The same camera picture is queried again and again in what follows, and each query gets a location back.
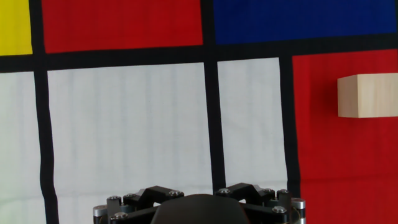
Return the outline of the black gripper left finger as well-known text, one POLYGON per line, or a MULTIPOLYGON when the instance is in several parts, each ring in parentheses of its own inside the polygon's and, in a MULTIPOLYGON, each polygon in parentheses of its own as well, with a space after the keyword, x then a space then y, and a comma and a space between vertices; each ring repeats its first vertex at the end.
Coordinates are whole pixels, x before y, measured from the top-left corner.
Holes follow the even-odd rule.
POLYGON ((158 185, 140 189, 136 193, 106 199, 106 204, 93 207, 94 224, 143 224, 151 223, 158 209, 155 203, 181 198, 180 190, 168 189, 158 185))

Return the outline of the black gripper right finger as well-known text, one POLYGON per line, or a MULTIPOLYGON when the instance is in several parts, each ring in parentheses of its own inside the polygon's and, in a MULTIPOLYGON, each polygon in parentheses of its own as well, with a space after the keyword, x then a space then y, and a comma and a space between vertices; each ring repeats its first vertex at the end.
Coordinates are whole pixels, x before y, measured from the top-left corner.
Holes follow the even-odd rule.
POLYGON ((293 197, 287 189, 238 183, 217 190, 215 195, 238 201, 249 223, 305 224, 305 200, 293 197))

